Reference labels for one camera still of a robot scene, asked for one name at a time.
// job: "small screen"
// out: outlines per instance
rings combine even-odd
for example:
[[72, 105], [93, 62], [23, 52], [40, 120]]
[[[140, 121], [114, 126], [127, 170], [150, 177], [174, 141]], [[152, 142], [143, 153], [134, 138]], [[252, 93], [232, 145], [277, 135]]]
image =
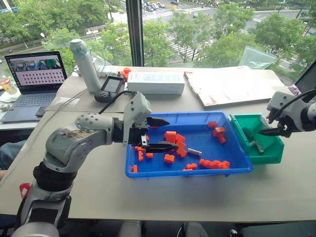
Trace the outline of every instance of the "small screen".
[[109, 79], [107, 85], [104, 88], [104, 91], [116, 92], [118, 86], [119, 80]]
[[12, 58], [8, 60], [18, 86], [63, 83], [63, 71], [57, 55]]

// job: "laptop screen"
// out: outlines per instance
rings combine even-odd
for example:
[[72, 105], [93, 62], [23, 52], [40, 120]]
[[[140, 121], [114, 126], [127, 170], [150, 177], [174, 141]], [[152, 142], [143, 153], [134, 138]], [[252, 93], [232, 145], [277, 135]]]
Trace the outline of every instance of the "laptop screen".
[[59, 52], [5, 56], [22, 94], [55, 92], [67, 78]]

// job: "laptop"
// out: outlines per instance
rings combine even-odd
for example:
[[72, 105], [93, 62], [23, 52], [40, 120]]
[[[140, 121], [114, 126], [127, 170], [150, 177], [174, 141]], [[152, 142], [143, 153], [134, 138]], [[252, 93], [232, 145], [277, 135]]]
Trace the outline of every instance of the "laptop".
[[5, 56], [21, 92], [1, 122], [37, 121], [40, 107], [49, 106], [67, 78], [59, 52]]

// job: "white box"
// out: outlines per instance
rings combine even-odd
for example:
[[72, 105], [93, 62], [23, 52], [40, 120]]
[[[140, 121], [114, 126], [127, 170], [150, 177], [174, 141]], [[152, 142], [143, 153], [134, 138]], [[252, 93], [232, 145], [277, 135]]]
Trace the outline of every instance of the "white box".
[[183, 73], [130, 72], [127, 89], [143, 94], [177, 94], [184, 89]]

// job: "blue plastic tray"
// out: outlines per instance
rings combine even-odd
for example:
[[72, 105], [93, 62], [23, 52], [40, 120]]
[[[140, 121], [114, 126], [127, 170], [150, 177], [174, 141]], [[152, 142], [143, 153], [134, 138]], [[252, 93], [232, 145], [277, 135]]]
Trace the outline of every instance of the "blue plastic tray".
[[[170, 125], [159, 128], [150, 128], [147, 135], [150, 143], [164, 141], [166, 131], [176, 131], [186, 138], [186, 149], [192, 148], [202, 152], [201, 158], [208, 160], [227, 160], [230, 169], [207, 169], [199, 165], [199, 156], [188, 153], [184, 158], [176, 155], [176, 152], [168, 152], [175, 155], [173, 164], [163, 161], [166, 153], [156, 153], [153, 159], [144, 156], [142, 162], [138, 161], [138, 152], [128, 145], [126, 154], [125, 173], [130, 178], [148, 178], [161, 176], [191, 176], [191, 175], [230, 175], [248, 173], [252, 171], [252, 164], [248, 155], [241, 148], [227, 115], [222, 111], [187, 112], [187, 113], [159, 113], [153, 117], [166, 119]], [[219, 127], [224, 127], [226, 143], [221, 144], [217, 137], [213, 137], [213, 128], [207, 126], [208, 121], [216, 121]], [[186, 164], [196, 163], [197, 169], [183, 171]], [[138, 166], [138, 173], [132, 173], [131, 167]]]

